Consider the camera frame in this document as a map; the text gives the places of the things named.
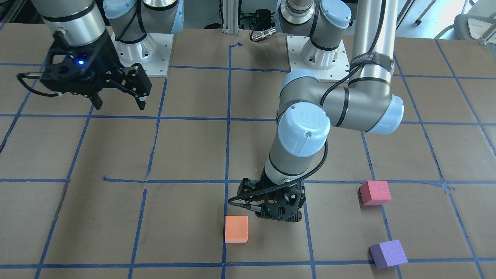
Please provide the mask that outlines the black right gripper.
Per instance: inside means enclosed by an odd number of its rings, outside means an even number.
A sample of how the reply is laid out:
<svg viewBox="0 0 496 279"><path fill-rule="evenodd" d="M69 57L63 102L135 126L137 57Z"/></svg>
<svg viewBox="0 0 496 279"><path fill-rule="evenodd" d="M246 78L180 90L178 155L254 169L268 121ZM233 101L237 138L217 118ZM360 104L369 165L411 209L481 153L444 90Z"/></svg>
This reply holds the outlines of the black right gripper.
<svg viewBox="0 0 496 279"><path fill-rule="evenodd" d="M141 64L122 67L108 30L105 29L94 42L83 46L70 46L61 31L56 31L53 37L54 42L47 54L48 63L40 78L42 85L52 93L42 93L42 96L82 94L90 98L95 109L100 110L103 101L99 91L113 87L134 97L139 110L145 109L151 81Z"/></svg>

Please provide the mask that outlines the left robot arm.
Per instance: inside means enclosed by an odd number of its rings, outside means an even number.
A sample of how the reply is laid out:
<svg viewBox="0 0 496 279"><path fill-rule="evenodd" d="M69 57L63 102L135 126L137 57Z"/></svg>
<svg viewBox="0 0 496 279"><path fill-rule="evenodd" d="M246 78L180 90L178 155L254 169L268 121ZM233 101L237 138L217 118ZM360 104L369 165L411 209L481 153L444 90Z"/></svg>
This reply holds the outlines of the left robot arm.
<svg viewBox="0 0 496 279"><path fill-rule="evenodd" d="M349 73L326 88L315 70L317 53L337 53L352 14L341 0L280 0L275 16L280 33L309 37L303 56L308 69L289 72L281 86L277 131L259 181L244 178L230 205L257 217L298 222L305 202L303 180L328 155L331 127L391 134L404 115L390 91L398 1L360 0Z"/></svg>

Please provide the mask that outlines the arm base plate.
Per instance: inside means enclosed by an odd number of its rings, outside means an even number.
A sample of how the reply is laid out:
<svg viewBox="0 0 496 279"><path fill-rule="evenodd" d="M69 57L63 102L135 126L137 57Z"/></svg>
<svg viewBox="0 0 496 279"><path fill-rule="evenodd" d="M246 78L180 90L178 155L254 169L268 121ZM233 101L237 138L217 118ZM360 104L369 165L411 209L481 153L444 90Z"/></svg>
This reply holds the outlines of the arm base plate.
<svg viewBox="0 0 496 279"><path fill-rule="evenodd" d="M140 42L126 44L115 41L115 34L112 34L121 64L131 67L139 63L149 77L167 76L173 39L173 34L149 33Z"/></svg>
<svg viewBox="0 0 496 279"><path fill-rule="evenodd" d="M349 74L349 60L343 41L330 51L317 48L309 37L287 36L286 42L291 71L310 70L324 82L337 82Z"/></svg>

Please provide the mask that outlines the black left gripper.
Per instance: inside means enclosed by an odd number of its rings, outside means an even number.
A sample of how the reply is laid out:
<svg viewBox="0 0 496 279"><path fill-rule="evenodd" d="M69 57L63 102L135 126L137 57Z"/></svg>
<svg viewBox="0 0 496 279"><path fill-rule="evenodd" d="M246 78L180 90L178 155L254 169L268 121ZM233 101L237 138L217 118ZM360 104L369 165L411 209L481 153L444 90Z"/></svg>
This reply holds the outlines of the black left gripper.
<svg viewBox="0 0 496 279"><path fill-rule="evenodd" d="M255 212L264 219L277 221L298 222L302 218L300 208L305 202L305 187L302 182L293 183L273 192L254 194L257 191L277 186L267 177L262 177L256 183L244 178L237 190L237 200L242 201L237 206Z"/></svg>

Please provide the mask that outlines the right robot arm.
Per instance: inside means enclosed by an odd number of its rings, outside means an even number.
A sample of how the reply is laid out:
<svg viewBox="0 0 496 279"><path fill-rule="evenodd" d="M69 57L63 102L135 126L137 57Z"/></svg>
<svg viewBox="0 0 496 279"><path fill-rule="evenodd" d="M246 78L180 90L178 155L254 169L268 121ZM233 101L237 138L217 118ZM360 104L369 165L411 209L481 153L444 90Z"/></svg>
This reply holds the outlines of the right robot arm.
<svg viewBox="0 0 496 279"><path fill-rule="evenodd" d="M81 95L100 109L99 92L115 88L144 110L151 76L166 76L172 38L184 28L182 0L34 0L54 42L41 72L18 74L38 79L50 92L39 96Z"/></svg>

